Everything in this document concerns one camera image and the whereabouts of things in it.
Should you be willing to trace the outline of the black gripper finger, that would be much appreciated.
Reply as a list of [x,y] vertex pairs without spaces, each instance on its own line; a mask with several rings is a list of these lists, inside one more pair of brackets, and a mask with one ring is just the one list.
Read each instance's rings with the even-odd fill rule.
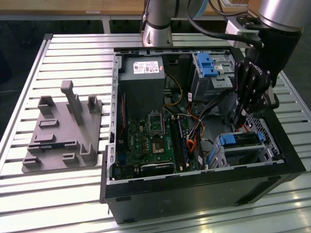
[[255,84],[256,77],[250,61],[236,63],[235,65],[235,92],[237,94],[236,110],[233,115],[234,124],[243,124],[246,118],[246,108]]
[[279,100],[274,89],[270,86],[262,94],[253,94],[243,105],[241,115],[246,118],[250,114],[260,111],[273,110],[279,107]]

